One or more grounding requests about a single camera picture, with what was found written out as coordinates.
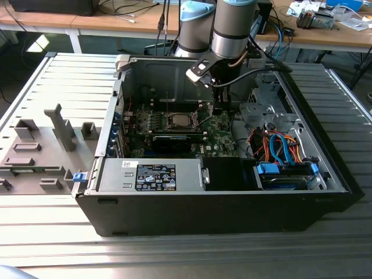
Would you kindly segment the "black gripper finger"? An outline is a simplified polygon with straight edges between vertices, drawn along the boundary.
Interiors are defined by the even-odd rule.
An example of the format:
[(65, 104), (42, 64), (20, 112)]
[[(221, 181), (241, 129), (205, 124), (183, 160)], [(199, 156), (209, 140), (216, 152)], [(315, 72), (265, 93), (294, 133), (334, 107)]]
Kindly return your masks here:
[(230, 87), (213, 87), (213, 112), (223, 112), (230, 108)]

